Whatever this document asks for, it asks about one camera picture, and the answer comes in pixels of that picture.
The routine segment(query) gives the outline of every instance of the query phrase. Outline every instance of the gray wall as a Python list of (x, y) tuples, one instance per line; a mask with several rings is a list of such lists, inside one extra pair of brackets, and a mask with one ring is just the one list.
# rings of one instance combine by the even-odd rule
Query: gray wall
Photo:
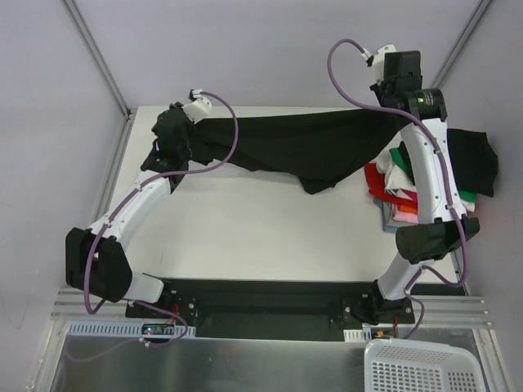
[(123, 118), (57, 0), (0, 2), (0, 390), (25, 390), (64, 238), (94, 212)]
[(449, 125), (487, 131), (499, 156), (494, 198), (479, 198), (472, 294), (489, 303), (516, 390), (523, 390), (523, 2), (498, 0), (444, 85)]
[[(478, 0), (78, 0), (131, 107), (183, 100), (190, 88), (233, 105), (344, 107), (327, 75), (341, 38), (419, 49), (430, 82)], [(375, 103), (369, 72), (340, 47), (335, 73)]]

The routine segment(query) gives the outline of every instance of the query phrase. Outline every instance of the white cable clip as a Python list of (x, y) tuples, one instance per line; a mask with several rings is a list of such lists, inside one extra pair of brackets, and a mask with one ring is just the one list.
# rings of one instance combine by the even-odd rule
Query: white cable clip
[(364, 53), (360, 53), (360, 56), (364, 58), (365, 61), (369, 61), (369, 59), (373, 56), (370, 51), (364, 48)]
[(201, 98), (202, 97), (202, 89), (201, 88), (198, 88), (198, 89), (195, 89), (195, 90), (191, 90), (190, 91), (190, 96), (194, 99), (194, 100), (197, 100), (198, 98)]

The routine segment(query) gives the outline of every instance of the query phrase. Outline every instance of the cable connector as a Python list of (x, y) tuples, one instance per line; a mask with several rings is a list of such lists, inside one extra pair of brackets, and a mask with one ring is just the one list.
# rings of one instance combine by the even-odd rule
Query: cable connector
[(189, 99), (194, 102), (197, 99), (201, 98), (202, 97), (202, 91), (203, 90), (201, 88), (189, 91)]
[(373, 56), (373, 54), (370, 51), (368, 51), (367, 49), (364, 49), (364, 53), (360, 53), (360, 56), (363, 57), (363, 59), (367, 63), (368, 67), (372, 67), (373, 66), (374, 56)]

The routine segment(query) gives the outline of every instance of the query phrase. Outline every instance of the basket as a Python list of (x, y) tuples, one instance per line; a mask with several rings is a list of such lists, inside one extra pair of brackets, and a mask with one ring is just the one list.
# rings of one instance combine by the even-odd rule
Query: basket
[(476, 357), (438, 343), (378, 339), (365, 349), (365, 392), (485, 392)]

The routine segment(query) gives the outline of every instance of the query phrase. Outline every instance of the white table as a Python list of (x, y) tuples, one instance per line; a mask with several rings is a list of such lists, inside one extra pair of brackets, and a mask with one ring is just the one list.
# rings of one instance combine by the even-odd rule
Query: white table
[[(165, 109), (138, 109), (113, 204), (136, 179), (154, 139), (150, 129)], [(235, 107), (238, 117), (332, 110)], [(230, 115), (215, 106), (212, 116)], [(190, 169), (197, 167), (190, 163)], [(395, 236), (382, 231), (381, 211), (368, 193), (363, 170), (334, 189), (309, 195), (294, 176), (231, 164), (186, 176), (127, 249), (134, 270), (161, 277), (330, 282), (373, 281), (395, 254)], [(455, 279), (449, 256), (436, 268)], [(439, 281), (424, 274), (420, 282)]]

